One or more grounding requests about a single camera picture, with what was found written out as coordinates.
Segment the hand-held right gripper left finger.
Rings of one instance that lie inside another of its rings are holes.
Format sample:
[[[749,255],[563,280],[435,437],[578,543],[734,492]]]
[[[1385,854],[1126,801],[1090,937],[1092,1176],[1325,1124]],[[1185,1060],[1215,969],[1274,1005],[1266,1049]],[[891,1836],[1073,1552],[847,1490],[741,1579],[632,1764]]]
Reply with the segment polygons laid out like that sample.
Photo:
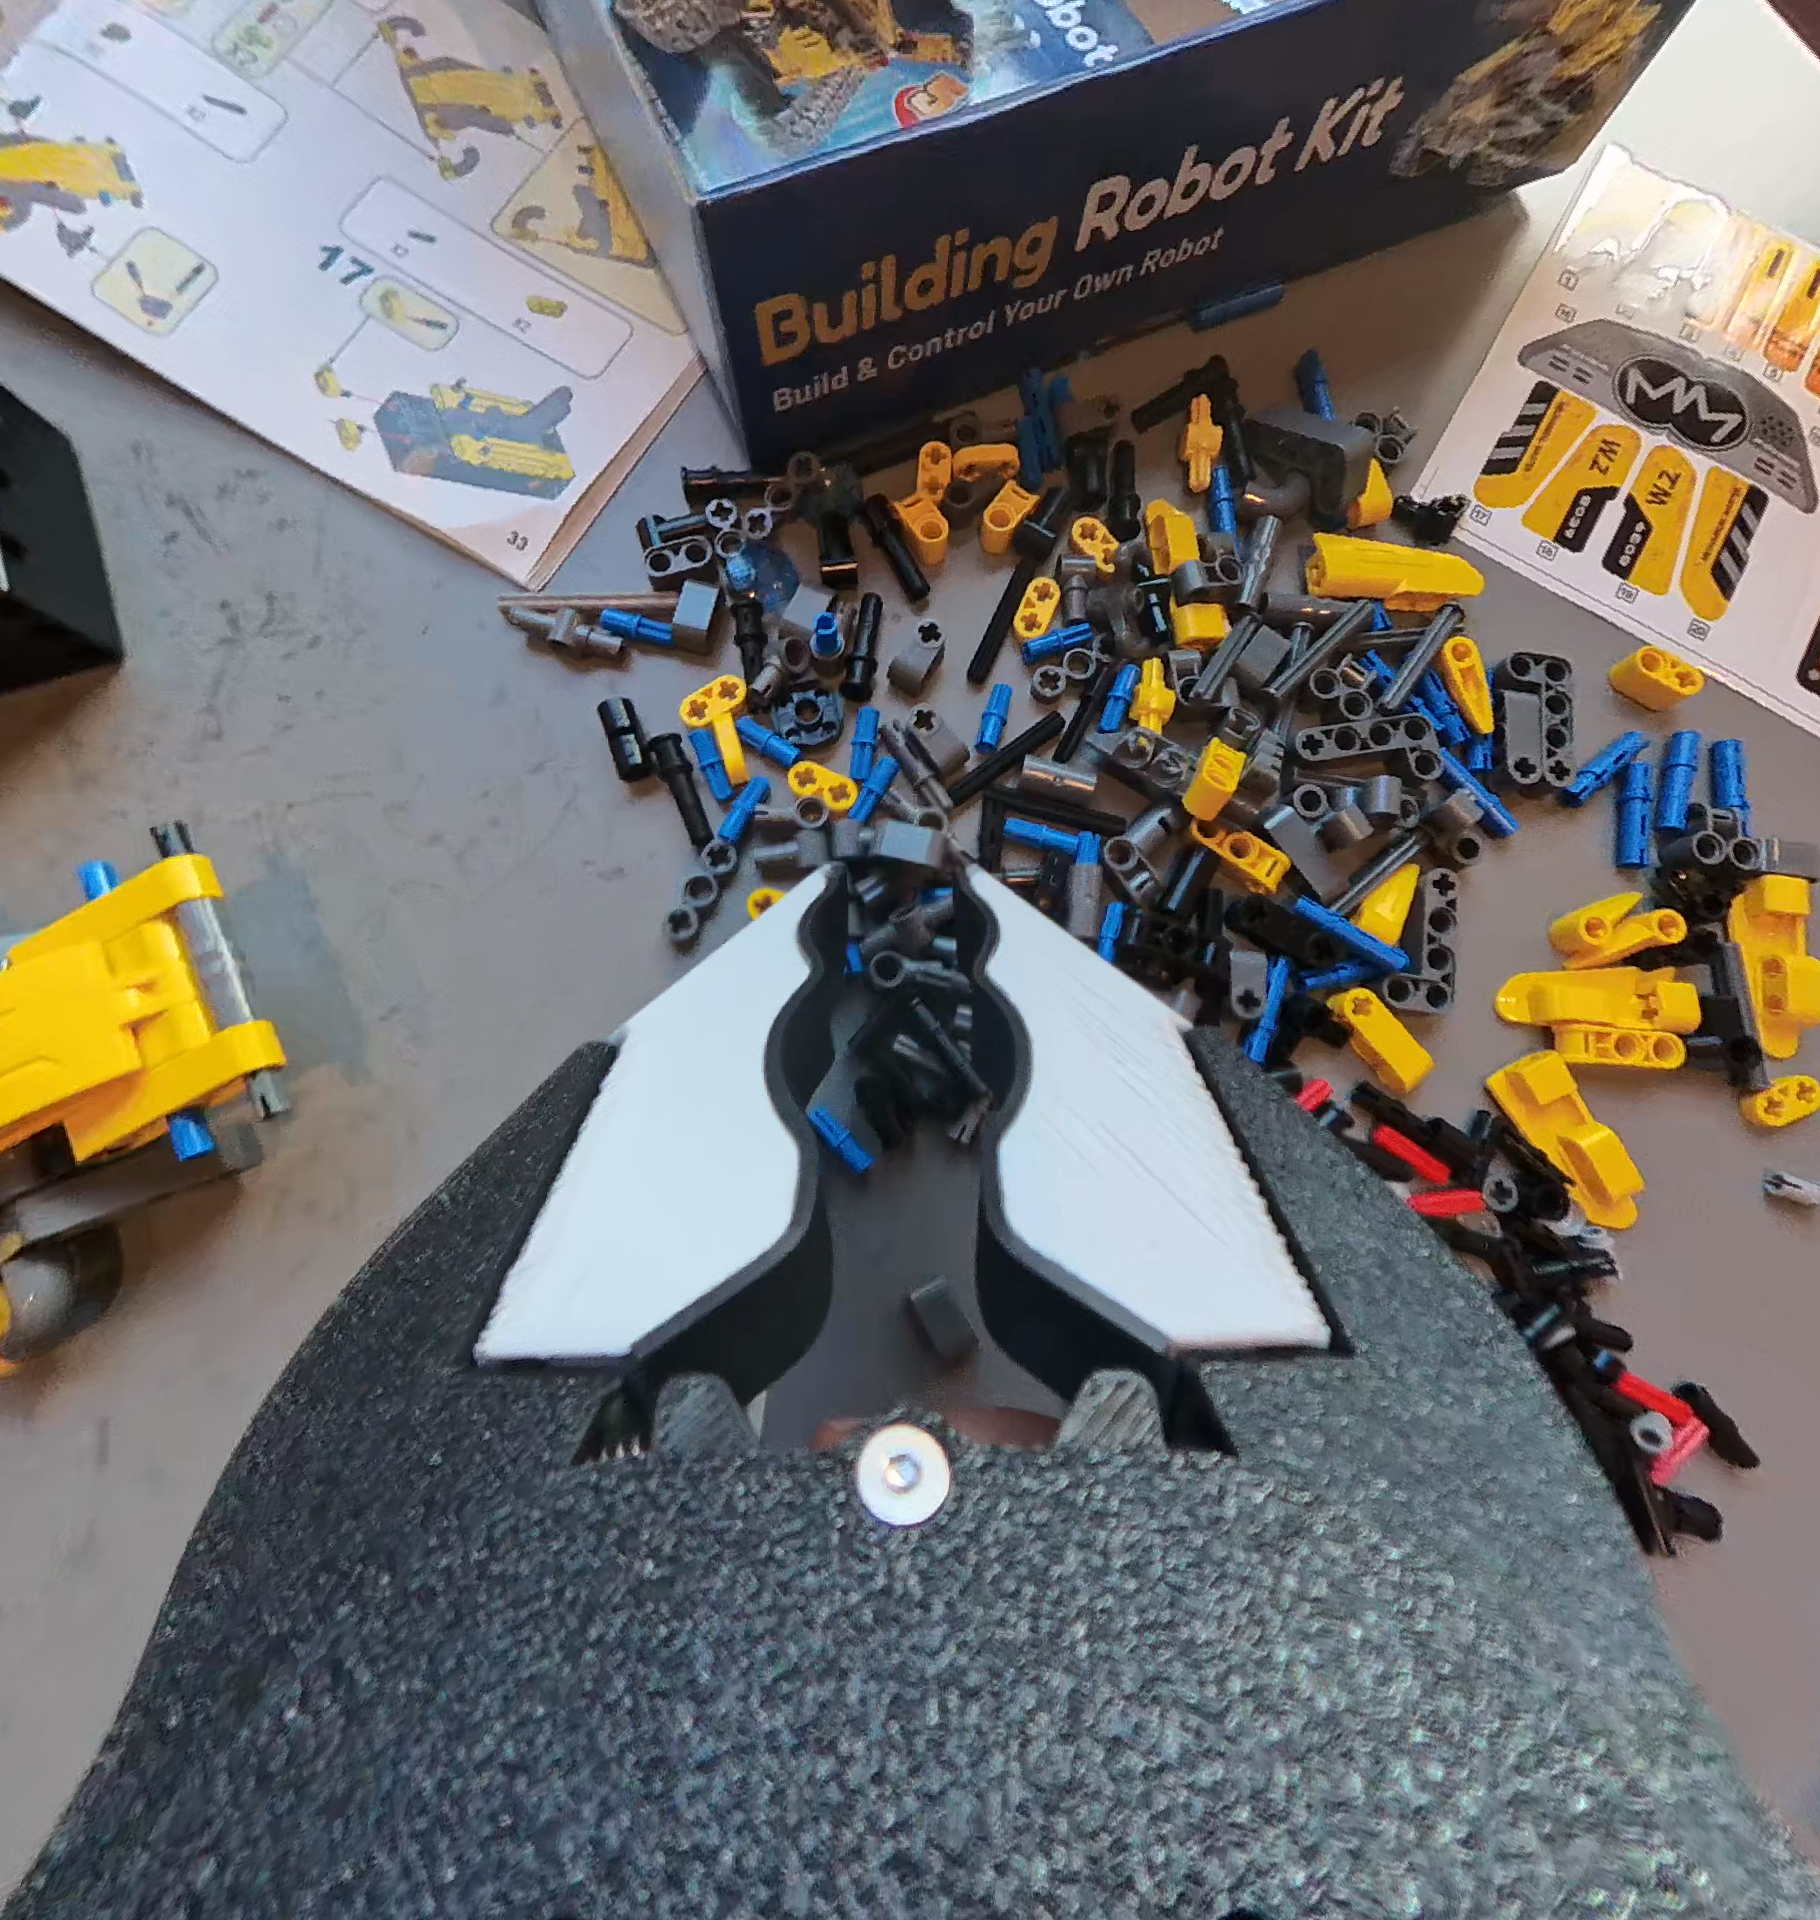
[[[618,1030],[478,1365],[791,1369],[813,1346],[832,1249],[800,1092],[828,1068],[846,878],[817,869]]]

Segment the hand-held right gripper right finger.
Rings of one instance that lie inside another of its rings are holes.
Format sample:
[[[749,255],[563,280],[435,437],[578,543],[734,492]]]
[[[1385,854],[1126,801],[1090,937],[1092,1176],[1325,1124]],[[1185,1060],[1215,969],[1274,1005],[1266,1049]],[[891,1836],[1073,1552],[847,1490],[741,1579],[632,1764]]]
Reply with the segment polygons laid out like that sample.
[[[1188,1020],[980,867],[957,922],[1014,1043],[982,1194],[1020,1266],[1164,1359],[1328,1352]]]

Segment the pile of building pieces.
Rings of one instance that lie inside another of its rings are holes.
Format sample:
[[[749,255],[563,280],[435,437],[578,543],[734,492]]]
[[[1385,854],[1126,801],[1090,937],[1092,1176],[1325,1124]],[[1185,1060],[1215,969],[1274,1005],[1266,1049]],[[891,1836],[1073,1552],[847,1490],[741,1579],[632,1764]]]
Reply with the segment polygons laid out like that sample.
[[[1647,943],[1624,946],[1613,967],[1596,943],[1563,948],[1575,969],[1548,981],[1577,988],[1577,999],[1571,1016],[1546,1020],[1558,1043],[1495,1075],[1474,1128],[1414,1111],[1408,1098],[1431,1060],[1400,1018],[1419,1011],[1423,992],[1452,984],[1452,975],[1427,965],[1435,945],[1427,882],[1444,878],[1442,907],[1453,910],[1452,861],[1516,821],[1436,736],[1431,710],[1402,691],[1402,674],[1359,676],[1334,664],[1355,651],[1374,659],[1404,638],[1408,664],[1427,666],[1436,638],[1448,647],[1463,640],[1455,592],[1429,628],[1383,626],[1376,611],[1383,598],[1364,589],[1338,606],[1340,615],[1294,632],[1241,609],[1202,672],[1171,683],[1179,721],[1221,679],[1230,685],[1230,704],[1209,710],[1219,729],[1194,748],[1149,723],[1167,655],[1116,664],[1103,691],[1130,689],[1133,702],[1090,744],[1105,755],[1101,776],[1135,784],[1149,801],[1145,821],[1164,829],[1156,850],[1166,865],[1141,842],[1137,821],[1107,837],[1094,835],[1082,814],[1024,814],[997,789],[991,755],[953,767],[925,755],[914,725],[880,729],[868,778],[857,784],[811,759],[789,765],[796,806],[817,808],[794,823],[806,829],[806,850],[823,859],[796,861],[791,886],[760,895],[758,918],[817,869],[838,863],[847,873],[842,952],[828,971],[828,1068],[800,1092],[821,1145],[823,1202],[827,1164],[866,1177],[870,1140],[891,1147],[923,1117],[946,1121],[950,1140],[980,1160],[976,1289],[995,1344],[1065,1399],[1096,1376],[1133,1376],[1149,1390],[1152,1433],[1228,1450],[1205,1367],[1332,1355],[1347,1338],[1336,1282],[1311,1270],[1308,1227],[1287,1221],[1283,1187],[1245,1145],[1236,1092],[1211,1077],[1221,1066],[1245,1071],[1260,1113],[1294,1096],[1344,1164],[1363,1157],[1380,1177],[1387,1225],[1366,1230],[1366,1253],[1393,1251],[1408,1221],[1429,1221],[1480,1263],[1649,1549],[1669,1550],[1683,1533],[1715,1539],[1719,1511],[1681,1490],[1677,1475],[1698,1452],[1739,1471],[1760,1461],[1702,1388],[1664,1388],[1639,1374],[1616,1327],[1588,1306],[1592,1287],[1616,1272],[1601,1238],[1635,1221],[1641,1176],[1584,1104],[1575,1070],[1582,1062],[1681,1068],[1715,1043],[1755,1117],[1787,1121],[1819,1107],[1815,1081],[1766,1075],[1753,950],[1711,916],[1806,874],[1774,865],[1772,846],[1738,837],[1734,806],[1692,801],[1679,825],[1658,831],[1652,897],[1628,899],[1613,922],[1618,933],[1641,920]],[[952,785],[942,780],[948,770],[959,774]],[[891,818],[942,825],[957,846],[955,865],[923,874],[840,857],[849,825]],[[957,922],[957,888],[972,867],[1188,1020],[1192,1054],[1332,1321],[1328,1352],[1164,1359],[1014,1259],[989,1225],[982,1189],[995,1113],[1014,1087],[1014,1043],[1001,1016],[991,1018],[989,1043],[980,1037],[988,1003],[974,971],[980,937]],[[563,1160],[611,1068],[613,1039]],[[489,1308],[471,1346],[478,1369],[605,1374],[637,1412],[650,1410],[673,1376],[715,1374],[753,1399],[789,1371],[478,1365],[472,1348],[488,1316]]]

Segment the grey desk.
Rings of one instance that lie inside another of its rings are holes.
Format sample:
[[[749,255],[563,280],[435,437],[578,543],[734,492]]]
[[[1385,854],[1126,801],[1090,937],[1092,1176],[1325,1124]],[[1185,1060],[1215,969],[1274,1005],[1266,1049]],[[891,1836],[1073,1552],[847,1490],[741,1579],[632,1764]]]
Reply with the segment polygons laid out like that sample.
[[[1820,244],[1820,70],[1694,17],[1609,138]],[[1351,405],[1435,433],[1575,187],[1313,278],[1222,331],[1249,394],[1319,346]],[[228,1458],[361,1265],[565,1056],[675,971],[681,840],[624,797],[596,674],[503,585],[0,282],[0,380],[60,420],[130,659],[0,700],[0,931],[183,814],[294,1062],[268,1162],[130,1229],[120,1304],[0,1380],[0,1905],[130,1689]],[[1820,1030],[1796,1070],[1820,1079]],[[1820,1869],[1820,1115],[1747,1126],[1715,1075],[1605,1077],[1650,1187],[1622,1310],[1762,1469],[1692,1475],[1724,1543],[1658,1571],[1681,1656]]]

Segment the yellow toy vehicle assembly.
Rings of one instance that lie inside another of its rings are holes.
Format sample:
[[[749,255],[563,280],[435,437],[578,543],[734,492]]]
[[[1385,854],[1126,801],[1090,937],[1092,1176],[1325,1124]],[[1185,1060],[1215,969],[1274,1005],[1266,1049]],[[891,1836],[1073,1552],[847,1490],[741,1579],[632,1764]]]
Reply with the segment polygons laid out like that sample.
[[[226,890],[185,821],[130,878],[0,952],[0,1378],[56,1354],[124,1280],[122,1223],[262,1164],[289,1113]]]

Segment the black battery box yellow beams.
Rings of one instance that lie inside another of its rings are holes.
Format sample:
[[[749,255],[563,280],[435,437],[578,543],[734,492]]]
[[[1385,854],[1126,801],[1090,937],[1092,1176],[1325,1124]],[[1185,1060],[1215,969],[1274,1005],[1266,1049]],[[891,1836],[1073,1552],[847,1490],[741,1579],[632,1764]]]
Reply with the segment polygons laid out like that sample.
[[[0,696],[124,659],[79,450],[0,384]]]

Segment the blue cardboard kit box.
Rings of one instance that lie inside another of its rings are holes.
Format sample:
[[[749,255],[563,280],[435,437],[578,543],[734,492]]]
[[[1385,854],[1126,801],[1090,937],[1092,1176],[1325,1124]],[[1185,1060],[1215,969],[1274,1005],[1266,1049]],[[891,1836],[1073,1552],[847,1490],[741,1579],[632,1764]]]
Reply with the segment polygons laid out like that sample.
[[[539,3],[757,460],[1467,219],[1686,11]]]

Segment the yellow grey sticker sheet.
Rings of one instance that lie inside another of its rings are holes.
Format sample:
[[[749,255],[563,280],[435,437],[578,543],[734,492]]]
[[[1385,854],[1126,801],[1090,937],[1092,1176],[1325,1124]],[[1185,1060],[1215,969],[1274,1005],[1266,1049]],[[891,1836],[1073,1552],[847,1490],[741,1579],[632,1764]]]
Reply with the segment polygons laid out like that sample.
[[[1820,736],[1820,250],[1607,147],[1421,490]]]

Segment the instruction booklet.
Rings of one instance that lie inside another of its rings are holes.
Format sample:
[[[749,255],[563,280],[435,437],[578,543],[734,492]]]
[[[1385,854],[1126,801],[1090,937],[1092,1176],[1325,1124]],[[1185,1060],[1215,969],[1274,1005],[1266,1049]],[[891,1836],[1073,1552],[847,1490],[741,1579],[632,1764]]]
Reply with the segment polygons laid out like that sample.
[[[522,585],[703,378],[518,3],[0,3],[0,276]]]

